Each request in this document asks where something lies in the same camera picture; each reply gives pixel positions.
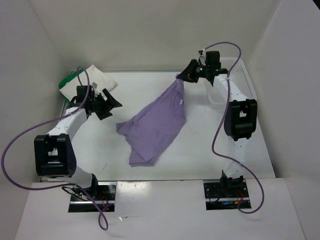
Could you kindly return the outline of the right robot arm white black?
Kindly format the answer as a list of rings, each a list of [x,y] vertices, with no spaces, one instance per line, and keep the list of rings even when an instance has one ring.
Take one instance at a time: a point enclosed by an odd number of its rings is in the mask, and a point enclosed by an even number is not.
[[[189,83],[197,83],[200,78],[207,79],[222,97],[225,105],[222,119],[212,141],[212,152],[231,161],[222,169],[219,191],[225,197],[232,196],[243,185],[242,166],[244,153],[249,139],[257,128],[258,103],[254,98],[246,97],[230,78],[227,69],[221,63],[203,65],[192,59],[188,66],[177,76]],[[233,143],[233,156],[223,155],[215,150],[215,143],[221,129]]]

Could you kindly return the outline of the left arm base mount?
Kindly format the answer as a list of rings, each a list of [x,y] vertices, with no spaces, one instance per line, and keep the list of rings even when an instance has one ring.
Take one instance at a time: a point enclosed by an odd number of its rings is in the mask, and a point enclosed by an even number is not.
[[[116,199],[116,182],[99,181],[96,190],[86,191],[103,212],[114,212]],[[63,186],[62,190],[70,195],[69,213],[98,212],[92,201],[77,187]]]

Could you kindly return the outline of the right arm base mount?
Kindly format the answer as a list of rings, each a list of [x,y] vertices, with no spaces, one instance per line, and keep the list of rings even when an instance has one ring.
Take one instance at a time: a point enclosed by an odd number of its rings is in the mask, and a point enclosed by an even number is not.
[[[240,209],[251,209],[251,202],[247,183],[244,181],[239,189],[222,192],[218,180],[206,180],[203,182],[205,206],[207,211],[234,210],[238,203]]]

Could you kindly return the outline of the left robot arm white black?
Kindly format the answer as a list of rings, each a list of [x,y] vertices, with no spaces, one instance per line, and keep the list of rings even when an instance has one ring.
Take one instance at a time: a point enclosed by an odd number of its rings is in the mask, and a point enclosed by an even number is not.
[[[45,135],[34,139],[35,169],[38,176],[63,180],[82,188],[82,194],[89,200],[100,194],[97,177],[77,166],[72,140],[89,116],[96,114],[99,120],[111,117],[111,110],[123,105],[107,89],[96,94],[91,86],[78,86],[66,108],[63,119]]]

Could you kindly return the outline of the purple t shirt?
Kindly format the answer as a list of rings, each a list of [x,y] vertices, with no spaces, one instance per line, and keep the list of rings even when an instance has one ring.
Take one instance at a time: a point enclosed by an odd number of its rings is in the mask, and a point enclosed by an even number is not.
[[[128,164],[153,166],[186,124],[184,81],[174,82],[153,102],[126,122],[116,124],[118,134],[131,147]]]

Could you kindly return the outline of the green t shirt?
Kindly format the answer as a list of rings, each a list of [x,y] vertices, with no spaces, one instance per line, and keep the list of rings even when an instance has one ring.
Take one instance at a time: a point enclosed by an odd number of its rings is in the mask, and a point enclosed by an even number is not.
[[[67,83],[72,81],[74,78],[77,78],[77,75],[78,74],[76,71],[72,71],[67,77],[60,81],[60,83],[58,84],[58,88],[62,89]]]

